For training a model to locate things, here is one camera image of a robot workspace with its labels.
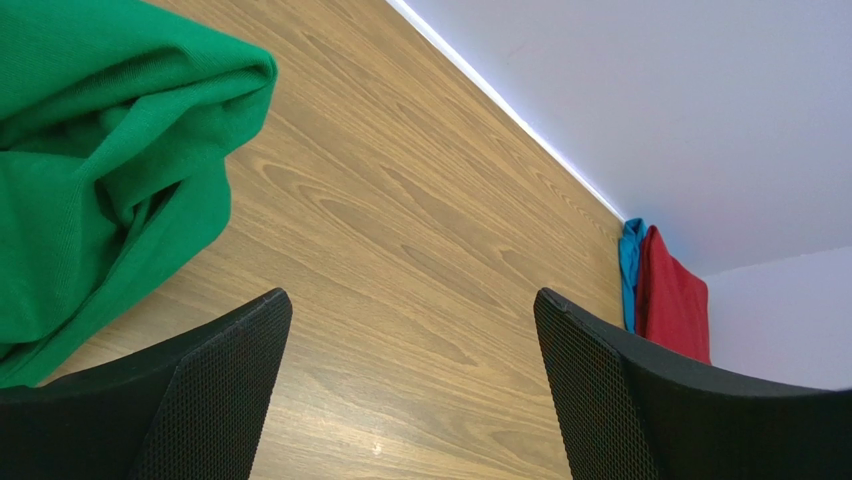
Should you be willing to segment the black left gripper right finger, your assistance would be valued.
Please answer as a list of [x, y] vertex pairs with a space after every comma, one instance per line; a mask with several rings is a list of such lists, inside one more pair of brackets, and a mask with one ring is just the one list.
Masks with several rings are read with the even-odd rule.
[[849, 391], [701, 363], [549, 288], [533, 310], [573, 478], [850, 477]]

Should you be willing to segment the green t-shirt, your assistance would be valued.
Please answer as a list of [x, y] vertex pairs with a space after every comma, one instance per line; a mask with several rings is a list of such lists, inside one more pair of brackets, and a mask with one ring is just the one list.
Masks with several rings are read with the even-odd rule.
[[1, 384], [33, 386], [225, 229], [265, 50], [143, 1], [1, 5]]

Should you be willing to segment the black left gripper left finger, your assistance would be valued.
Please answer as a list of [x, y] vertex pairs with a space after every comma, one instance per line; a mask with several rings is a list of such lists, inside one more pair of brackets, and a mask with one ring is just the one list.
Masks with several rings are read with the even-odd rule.
[[181, 335], [1, 392], [5, 479], [246, 479], [293, 308], [273, 289]]

